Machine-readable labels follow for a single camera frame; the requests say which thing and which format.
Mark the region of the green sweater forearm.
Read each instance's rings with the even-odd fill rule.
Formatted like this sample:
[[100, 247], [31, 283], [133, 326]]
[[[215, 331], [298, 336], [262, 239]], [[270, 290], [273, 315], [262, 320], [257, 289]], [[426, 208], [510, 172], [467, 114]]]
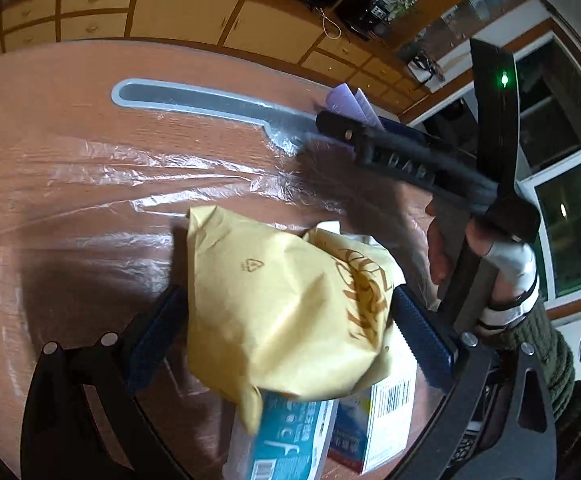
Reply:
[[556, 477], [581, 479], [581, 380], [575, 378], [570, 347], [537, 299], [537, 282], [522, 280], [512, 285], [498, 278], [476, 331], [494, 348], [517, 350], [524, 342], [533, 345], [554, 412]]

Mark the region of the person's right hand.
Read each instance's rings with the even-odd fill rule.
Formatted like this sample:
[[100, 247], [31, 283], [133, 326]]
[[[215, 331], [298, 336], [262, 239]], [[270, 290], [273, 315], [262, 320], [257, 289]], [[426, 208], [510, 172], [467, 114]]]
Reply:
[[525, 321], [540, 295], [532, 247], [484, 229], [438, 198], [426, 214], [430, 275], [455, 330], [493, 336]]

